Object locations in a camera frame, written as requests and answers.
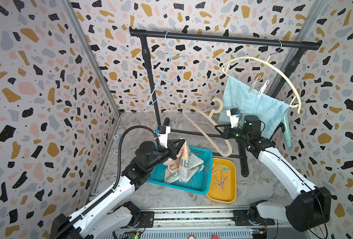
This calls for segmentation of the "cream RABBIT lettered towel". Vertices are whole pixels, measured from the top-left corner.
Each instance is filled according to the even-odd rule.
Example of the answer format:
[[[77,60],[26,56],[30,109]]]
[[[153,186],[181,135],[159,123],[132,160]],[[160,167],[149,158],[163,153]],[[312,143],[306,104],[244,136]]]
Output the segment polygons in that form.
[[[163,163],[171,172],[177,169],[181,170],[180,182],[189,182],[191,178],[200,171],[199,167],[203,164],[204,161],[192,153],[187,142],[185,143],[184,151],[179,160],[169,158]]]

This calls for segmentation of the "cream towel blue cartoon print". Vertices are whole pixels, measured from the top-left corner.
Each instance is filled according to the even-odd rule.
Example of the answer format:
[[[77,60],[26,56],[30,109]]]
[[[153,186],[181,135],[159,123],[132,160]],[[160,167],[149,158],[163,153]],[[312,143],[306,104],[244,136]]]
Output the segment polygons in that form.
[[[181,181],[181,170],[177,169],[173,172],[170,169],[166,169],[164,183],[172,184],[174,182]]]

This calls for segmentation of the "light teal towel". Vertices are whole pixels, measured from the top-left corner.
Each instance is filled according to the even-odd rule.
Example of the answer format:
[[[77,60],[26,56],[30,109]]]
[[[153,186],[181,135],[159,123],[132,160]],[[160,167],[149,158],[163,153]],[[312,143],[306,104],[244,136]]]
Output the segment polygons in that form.
[[[226,111],[237,108],[242,112],[240,125],[243,124],[244,116],[255,115],[266,124],[262,136],[270,138],[290,107],[287,103],[265,94],[258,97],[258,91],[250,93],[249,89],[250,87],[240,80],[232,76],[228,78],[222,97],[223,110],[218,121],[220,124],[230,123]]]

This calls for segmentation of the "green clothespin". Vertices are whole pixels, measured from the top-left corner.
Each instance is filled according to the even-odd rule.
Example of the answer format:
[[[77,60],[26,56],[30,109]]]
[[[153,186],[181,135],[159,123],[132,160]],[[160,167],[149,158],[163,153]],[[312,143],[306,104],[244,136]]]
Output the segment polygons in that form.
[[[221,166],[221,165],[217,165],[216,169],[218,169],[220,172],[228,172],[228,171],[230,171],[230,168],[225,167],[225,166]]]

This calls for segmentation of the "yellow clothespin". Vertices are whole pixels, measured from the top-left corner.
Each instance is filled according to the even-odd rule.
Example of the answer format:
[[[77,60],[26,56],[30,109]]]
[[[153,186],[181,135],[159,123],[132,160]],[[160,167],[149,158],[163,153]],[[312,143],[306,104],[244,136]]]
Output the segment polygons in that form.
[[[213,167],[211,175],[214,175],[215,173],[217,173],[219,170],[216,170],[216,165]]]

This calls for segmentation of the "beige pink clothespin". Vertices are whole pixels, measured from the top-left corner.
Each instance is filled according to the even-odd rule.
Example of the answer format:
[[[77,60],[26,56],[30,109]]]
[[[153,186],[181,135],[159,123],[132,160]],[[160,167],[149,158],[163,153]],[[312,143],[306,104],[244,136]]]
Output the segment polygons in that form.
[[[217,183],[214,183],[214,185],[216,185],[218,188],[220,188],[221,190],[224,190],[224,186],[221,184],[220,181],[218,181]]]

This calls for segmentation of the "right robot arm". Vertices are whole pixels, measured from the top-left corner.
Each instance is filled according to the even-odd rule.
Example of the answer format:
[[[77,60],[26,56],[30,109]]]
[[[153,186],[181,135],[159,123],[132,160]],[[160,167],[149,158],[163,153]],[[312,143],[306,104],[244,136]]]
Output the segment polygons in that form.
[[[330,191],[316,186],[288,163],[275,143],[262,136],[265,123],[257,116],[246,115],[243,125],[238,126],[238,123],[217,124],[215,129],[223,139],[234,139],[238,143],[242,176],[249,175],[246,153],[250,152],[277,177],[293,200],[287,206],[267,200],[251,203],[248,221],[255,226],[266,223],[268,219],[288,222],[295,230],[308,231],[320,238],[314,228],[325,226],[330,220]]]

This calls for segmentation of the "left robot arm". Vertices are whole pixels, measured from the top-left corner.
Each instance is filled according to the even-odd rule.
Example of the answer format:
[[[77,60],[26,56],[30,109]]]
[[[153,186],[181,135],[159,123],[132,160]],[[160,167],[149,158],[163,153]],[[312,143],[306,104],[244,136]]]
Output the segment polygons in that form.
[[[144,141],[135,151],[135,157],[122,168],[124,138],[134,129],[145,129],[153,135],[152,141]],[[140,209],[127,198],[134,194],[151,177],[153,169],[176,160],[185,139],[169,140],[165,134],[143,125],[128,128],[120,137],[117,153],[117,177],[115,182],[85,206],[69,216],[55,218],[50,232],[51,239],[102,239],[123,227],[135,227],[139,223]]]

